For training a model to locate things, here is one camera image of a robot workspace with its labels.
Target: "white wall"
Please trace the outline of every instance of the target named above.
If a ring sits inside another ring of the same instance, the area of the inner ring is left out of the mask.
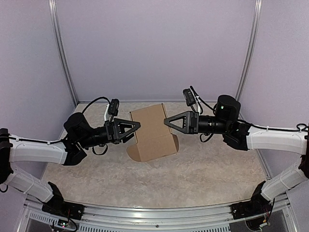
[[[57,10],[80,101],[235,95],[255,1],[66,0]]]
[[[48,1],[0,1],[0,128],[36,139],[57,139],[73,111],[61,69]],[[20,166],[41,177],[44,163]],[[25,195],[0,193],[0,231],[16,231]]]
[[[264,0],[248,80],[241,97],[245,119],[259,125],[309,123],[309,2]],[[273,175],[300,156],[263,150]],[[309,228],[309,182],[288,191],[301,232]]]

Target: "robotic arm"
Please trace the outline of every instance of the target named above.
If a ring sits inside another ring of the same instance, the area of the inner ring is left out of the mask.
[[[199,104],[199,101],[204,103],[194,89],[190,88],[183,91],[187,105],[193,106],[196,103]],[[274,149],[301,155],[298,162],[281,174],[260,183],[250,201],[231,205],[234,219],[262,214],[265,210],[270,211],[271,200],[309,179],[309,138],[306,124],[298,124],[296,128],[269,128],[253,125],[238,119],[240,103],[228,95],[219,96],[212,110],[214,116],[203,116],[200,115],[198,109],[193,108],[193,111],[165,119],[164,123],[185,134],[201,133],[200,138],[203,134],[210,135],[208,139],[213,134],[222,134],[223,141],[237,150]],[[173,124],[174,121],[180,119],[183,120],[182,127]]]
[[[65,202],[56,185],[33,177],[15,162],[40,161],[72,166],[87,156],[84,149],[92,147],[95,153],[95,146],[106,146],[101,155],[105,154],[108,143],[125,143],[140,127],[139,122],[113,119],[118,114],[118,107],[118,99],[113,99],[106,108],[104,126],[98,128],[92,128],[83,113],[71,115],[64,123],[68,135],[59,141],[21,138],[9,134],[8,129],[0,129],[0,184],[39,199],[44,204],[42,210],[45,212],[56,215],[70,212],[71,218],[80,219],[84,208],[82,205]]]

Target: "vertical metal post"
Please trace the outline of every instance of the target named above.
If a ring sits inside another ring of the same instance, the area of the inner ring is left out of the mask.
[[[245,59],[245,63],[242,69],[241,78],[240,78],[239,86],[238,86],[236,97],[235,97],[237,101],[240,100],[240,97],[243,92],[246,79],[248,76],[248,71],[249,71],[249,67],[250,67],[250,63],[251,63],[251,59],[252,59],[252,55],[254,51],[254,45],[255,45],[255,40],[257,36],[258,26],[260,22],[261,9],[262,9],[262,0],[256,0],[246,59]]]
[[[74,105],[77,106],[79,102],[78,102],[77,94],[76,94],[74,84],[73,84],[73,81],[70,75],[67,58],[66,58],[64,48],[63,48],[63,43],[62,43],[61,33],[60,33],[60,25],[59,25],[59,20],[58,20],[58,15],[57,15],[56,0],[48,0],[48,1],[49,1],[50,15],[51,15],[51,19],[52,19],[52,23],[54,27],[54,33],[56,37],[56,44],[57,44],[63,72],[66,78],[66,82],[69,88],[72,101]]]

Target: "brown cardboard box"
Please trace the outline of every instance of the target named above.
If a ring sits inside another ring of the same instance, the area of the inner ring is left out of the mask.
[[[131,159],[146,162],[178,152],[178,138],[164,124],[164,104],[134,110],[130,114],[132,121],[140,122],[140,128],[135,132],[136,144],[126,149]]]

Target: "beige tabletop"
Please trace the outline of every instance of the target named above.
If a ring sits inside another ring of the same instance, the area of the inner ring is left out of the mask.
[[[118,118],[155,103],[120,103]],[[86,104],[79,104],[76,112]],[[103,126],[106,104],[96,103],[85,113],[92,127]],[[190,110],[185,103],[165,103],[168,116]],[[212,115],[204,107],[204,114]],[[119,207],[178,208],[230,203],[251,197],[265,175],[255,151],[228,147],[221,135],[201,143],[199,135],[178,136],[175,155],[135,162],[126,148],[135,142],[109,145],[104,156],[89,150],[76,166],[49,163],[43,179],[60,189],[65,200]]]

